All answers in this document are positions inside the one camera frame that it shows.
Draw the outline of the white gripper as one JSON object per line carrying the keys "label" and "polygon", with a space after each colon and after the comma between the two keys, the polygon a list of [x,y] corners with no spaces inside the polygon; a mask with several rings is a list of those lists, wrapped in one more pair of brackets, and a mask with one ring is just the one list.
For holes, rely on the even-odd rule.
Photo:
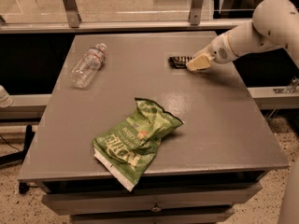
{"label": "white gripper", "polygon": [[230,33],[225,32],[214,38],[209,45],[196,52],[186,67],[190,71],[208,69],[213,63],[229,63],[238,58],[230,44]]}

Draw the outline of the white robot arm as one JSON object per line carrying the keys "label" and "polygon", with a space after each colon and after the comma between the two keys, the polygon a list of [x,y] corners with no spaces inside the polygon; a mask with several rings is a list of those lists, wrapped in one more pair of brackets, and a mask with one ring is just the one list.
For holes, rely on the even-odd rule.
{"label": "white robot arm", "polygon": [[[199,71],[275,49],[285,49],[299,67],[299,12],[290,0],[263,0],[250,21],[214,38],[193,55],[187,68]],[[278,224],[299,224],[299,159],[291,168]]]}

